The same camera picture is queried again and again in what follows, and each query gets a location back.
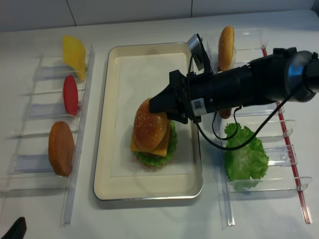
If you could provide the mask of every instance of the plastic food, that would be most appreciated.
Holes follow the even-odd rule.
[[[70,127],[60,121],[54,123],[49,136],[49,161],[59,176],[69,176],[72,171],[74,140]]]
[[[235,31],[227,26],[218,41],[218,66],[221,71],[232,69],[236,62]]]
[[[232,108],[219,111],[219,115],[220,115],[223,119],[228,119],[228,118],[231,116],[231,109],[232,109]]]
[[[77,77],[85,81],[85,47],[73,36],[63,37],[63,63],[76,71]]]
[[[236,124],[230,123],[226,126],[225,133],[230,136],[235,130]],[[242,128],[238,123],[238,131],[233,138],[227,141],[226,147],[236,147],[243,144],[253,134],[254,132],[248,127]],[[269,157],[264,151],[261,140],[257,137],[239,150],[226,151],[224,159],[226,174],[230,181],[251,178],[260,179],[267,173]]]
[[[136,157],[142,164],[148,167],[161,167],[164,164],[166,164],[174,156],[174,153],[177,147],[177,133],[175,130],[175,123],[173,121],[171,122],[170,126],[171,126],[171,139],[170,139],[171,142],[168,145],[166,156],[155,157],[155,155],[152,155],[152,154],[135,152]]]
[[[69,115],[76,116],[79,110],[79,96],[74,77],[71,75],[67,76],[64,81],[63,101],[66,112]]]

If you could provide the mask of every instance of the white table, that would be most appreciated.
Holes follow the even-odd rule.
[[[9,62],[19,62],[21,57],[32,53],[29,46],[36,38],[73,35],[91,42],[96,52],[71,225],[66,227],[59,225],[63,208],[57,205],[61,205],[63,193],[50,195],[48,192],[46,196],[30,193],[24,197],[13,195],[5,201],[4,210],[0,215],[0,235],[8,230],[16,217],[25,216],[28,227],[26,239],[317,238],[319,233],[318,96],[306,104],[287,103],[284,114],[285,119],[297,121],[291,141],[295,145],[299,173],[312,176],[314,179],[305,191],[314,220],[312,225],[304,223],[299,199],[293,197],[233,202],[236,226],[222,231],[216,184],[208,164],[203,166],[202,193],[192,203],[177,205],[174,202],[151,202],[147,204],[148,208],[139,208],[138,204],[130,204],[121,206],[131,208],[116,209],[119,205],[98,202],[92,192],[95,129],[109,51],[119,45],[187,41],[194,33],[221,30],[228,24],[237,29],[270,28],[267,36],[269,54],[274,47],[290,46],[296,46],[298,50],[319,51],[319,32],[316,30],[319,29],[319,20],[315,13],[309,10],[0,33],[0,91],[1,85],[5,84],[4,81],[9,79],[13,71]],[[19,71],[21,69],[16,69],[14,74],[23,75]],[[2,91],[1,94],[10,94],[10,92]],[[1,148],[1,157],[11,153]],[[203,161],[207,163],[208,157],[213,155],[204,153]]]

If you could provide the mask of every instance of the black cable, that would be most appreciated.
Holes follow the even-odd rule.
[[[189,61],[189,67],[188,67],[188,73],[187,73],[187,77],[186,77],[186,81],[187,81],[187,84],[186,84],[186,101],[189,102],[188,104],[188,108],[190,109],[190,112],[191,112],[191,116],[192,118],[194,119],[194,122],[199,130],[199,132],[201,133],[201,135],[204,137],[204,139],[206,139],[210,144],[212,144],[213,146],[215,146],[216,148],[219,148],[219,149],[222,149],[222,150],[226,150],[226,151],[233,151],[233,150],[238,150],[238,149],[241,149],[243,147],[245,147],[246,145],[248,145],[253,139],[254,137],[256,137],[256,135],[259,133],[259,131],[265,126],[265,124],[272,118],[272,116],[274,116],[278,110],[299,90],[299,87],[303,85],[303,82],[300,82],[291,92],[290,94],[275,108],[275,110],[265,119],[265,121],[258,127],[258,129],[256,130],[256,132],[246,141],[244,142],[243,144],[239,145],[239,146],[236,146],[236,147],[231,147],[231,148],[226,148],[226,147],[223,147],[223,146],[220,146],[219,144],[217,143],[214,143],[213,141],[211,141],[206,135],[205,133],[203,132],[203,130],[201,129],[201,127],[199,126],[197,120],[196,120],[196,117],[194,115],[194,111],[193,111],[193,108],[191,107],[191,98],[190,98],[190,87],[189,87],[189,74],[190,74],[190,69],[191,69],[191,65],[192,65],[192,60],[193,60],[193,57],[194,57],[194,54],[193,53],[190,57],[190,61]]]
[[[216,119],[216,116],[217,116],[217,111],[215,112],[215,114],[214,114],[214,119],[213,119],[213,123],[211,123],[211,128],[213,129],[213,133],[214,133],[214,135],[215,135],[216,138],[218,138],[218,139],[220,139],[220,140],[229,140],[229,139],[233,138],[233,137],[236,135],[236,133],[237,133],[237,131],[238,131],[238,124],[237,124],[237,120],[236,120],[236,116],[235,116],[235,115],[236,115],[236,112],[239,111],[240,109],[241,109],[241,106],[239,106],[238,108],[236,108],[235,111],[234,111],[234,120],[235,120],[235,123],[236,123],[236,130],[235,130],[235,132],[234,132],[231,136],[226,137],[226,138],[221,138],[221,137],[219,137],[219,136],[215,133],[215,130],[214,130],[214,122],[215,122],[215,119]]]

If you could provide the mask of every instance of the yellow cheese slice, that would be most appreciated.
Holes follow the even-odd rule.
[[[63,37],[63,63],[72,67],[82,82],[85,81],[85,48],[73,36]]]
[[[151,153],[151,154],[155,154],[155,155],[158,155],[158,156],[165,157],[167,155],[169,132],[170,132],[170,120],[167,121],[167,129],[166,129],[166,133],[165,133],[163,139],[161,140],[159,145],[155,149],[153,149],[152,151],[140,150],[135,144],[134,133],[132,132],[132,139],[131,139],[131,147],[130,147],[130,149],[133,152]]]

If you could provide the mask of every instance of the red rod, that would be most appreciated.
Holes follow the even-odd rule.
[[[267,51],[266,51],[265,45],[262,45],[261,50],[263,52],[263,56],[267,56]],[[286,143],[286,146],[288,147],[288,145],[291,145],[291,143],[290,143],[289,136],[287,135],[287,127],[286,127],[286,124],[284,121],[284,115],[281,111],[278,111],[278,116],[279,116],[282,131],[284,134],[285,143]],[[299,196],[304,220],[305,220],[305,223],[311,224],[312,221],[311,221],[310,213],[308,211],[308,207],[307,207],[306,200],[304,197],[304,192],[299,190],[299,188],[301,188],[301,181],[299,179],[299,173],[298,173],[298,169],[297,169],[297,165],[296,165],[295,156],[293,153],[289,153],[288,155],[289,155],[289,159],[291,162],[291,168],[293,170],[294,177],[296,178],[295,182],[296,182],[296,187],[297,187],[297,191],[298,191],[298,196]]]

